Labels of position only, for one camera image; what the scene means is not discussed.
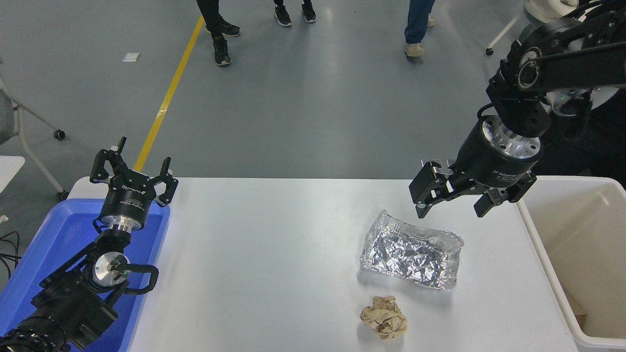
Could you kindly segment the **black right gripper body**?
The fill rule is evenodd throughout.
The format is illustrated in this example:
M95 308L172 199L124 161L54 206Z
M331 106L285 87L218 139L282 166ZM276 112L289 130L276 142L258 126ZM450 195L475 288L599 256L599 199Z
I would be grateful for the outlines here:
M517 136L501 122L478 122L461 145L452 168L488 187L519 182L540 158L540 140Z

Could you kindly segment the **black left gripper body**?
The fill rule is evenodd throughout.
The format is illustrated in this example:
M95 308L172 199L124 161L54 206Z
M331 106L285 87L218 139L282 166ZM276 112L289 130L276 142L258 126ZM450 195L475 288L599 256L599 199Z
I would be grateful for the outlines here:
M128 218L134 221L134 227L143 227L155 196L149 176L135 171L130 172L129 179L123 174L113 176L108 183L100 222L109 224L114 218Z

